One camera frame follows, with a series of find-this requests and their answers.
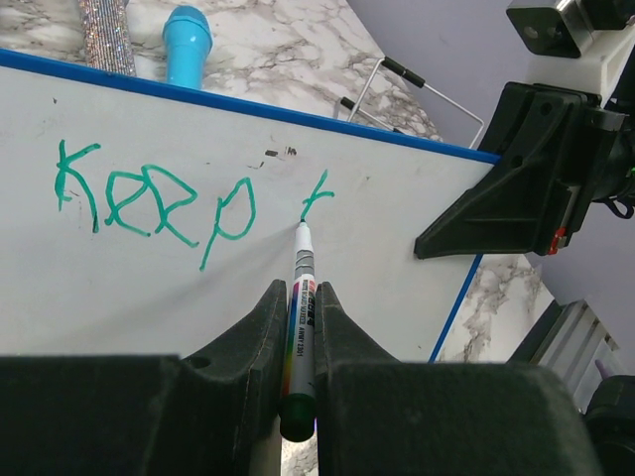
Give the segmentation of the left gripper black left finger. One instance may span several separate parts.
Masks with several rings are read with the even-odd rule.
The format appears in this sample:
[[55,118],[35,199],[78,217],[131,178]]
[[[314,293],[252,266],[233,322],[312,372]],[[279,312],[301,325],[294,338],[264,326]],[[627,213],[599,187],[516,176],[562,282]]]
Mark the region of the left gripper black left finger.
[[287,288],[187,358],[5,357],[5,475],[245,475],[274,425]]

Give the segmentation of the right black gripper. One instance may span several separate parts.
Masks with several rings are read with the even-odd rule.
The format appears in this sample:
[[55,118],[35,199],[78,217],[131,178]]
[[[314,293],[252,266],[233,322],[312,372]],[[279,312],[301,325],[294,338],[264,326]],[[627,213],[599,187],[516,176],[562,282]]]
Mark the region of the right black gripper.
[[555,255],[594,203],[632,219],[634,108],[599,104],[593,93],[507,83],[478,147],[499,161],[416,239],[416,257]]

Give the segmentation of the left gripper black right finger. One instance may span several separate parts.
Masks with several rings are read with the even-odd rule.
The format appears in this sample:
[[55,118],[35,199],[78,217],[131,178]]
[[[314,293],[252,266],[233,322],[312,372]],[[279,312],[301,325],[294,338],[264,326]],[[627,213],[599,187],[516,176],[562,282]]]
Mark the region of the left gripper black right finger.
[[394,358],[317,290],[322,475],[598,475],[581,416],[551,371]]

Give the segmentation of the green white marker pen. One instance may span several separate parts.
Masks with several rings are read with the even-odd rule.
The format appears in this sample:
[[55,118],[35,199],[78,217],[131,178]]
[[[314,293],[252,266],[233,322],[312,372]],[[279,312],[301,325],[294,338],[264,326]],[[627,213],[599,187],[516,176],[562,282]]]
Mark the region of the green white marker pen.
[[295,236],[295,269],[287,319],[287,340],[279,405],[280,433],[291,442],[304,442],[315,433],[316,292],[312,235],[302,220]]

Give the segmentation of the blue framed whiteboard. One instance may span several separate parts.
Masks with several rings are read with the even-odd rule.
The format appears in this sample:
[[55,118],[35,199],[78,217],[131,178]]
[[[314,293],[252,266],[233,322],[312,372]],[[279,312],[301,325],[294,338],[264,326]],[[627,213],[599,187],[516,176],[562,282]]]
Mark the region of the blue framed whiteboard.
[[316,272],[384,349],[425,361],[477,268],[416,239],[491,154],[3,51],[1,350],[201,348]]

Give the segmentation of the blue toy microphone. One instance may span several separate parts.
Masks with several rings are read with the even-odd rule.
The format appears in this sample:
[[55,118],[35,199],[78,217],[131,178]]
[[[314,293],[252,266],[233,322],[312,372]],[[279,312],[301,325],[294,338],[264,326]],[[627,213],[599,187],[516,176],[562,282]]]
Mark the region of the blue toy microphone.
[[176,7],[164,25],[162,38],[167,53],[166,83],[201,89],[204,66],[213,46],[202,12],[188,5]]

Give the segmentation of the glitter tube silver cap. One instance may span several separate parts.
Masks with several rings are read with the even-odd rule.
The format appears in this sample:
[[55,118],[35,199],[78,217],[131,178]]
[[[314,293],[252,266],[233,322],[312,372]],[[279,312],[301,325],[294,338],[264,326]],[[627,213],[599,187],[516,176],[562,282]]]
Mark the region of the glitter tube silver cap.
[[79,18],[84,34],[88,66],[128,76],[136,66],[124,0],[79,0]]

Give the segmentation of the aluminium frame rail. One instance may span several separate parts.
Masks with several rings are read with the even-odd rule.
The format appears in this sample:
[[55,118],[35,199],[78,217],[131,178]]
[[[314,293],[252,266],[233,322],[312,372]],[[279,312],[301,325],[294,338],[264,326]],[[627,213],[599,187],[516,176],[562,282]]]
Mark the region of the aluminium frame rail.
[[624,375],[618,345],[585,300],[553,301],[509,358],[554,372],[585,409],[606,378]]

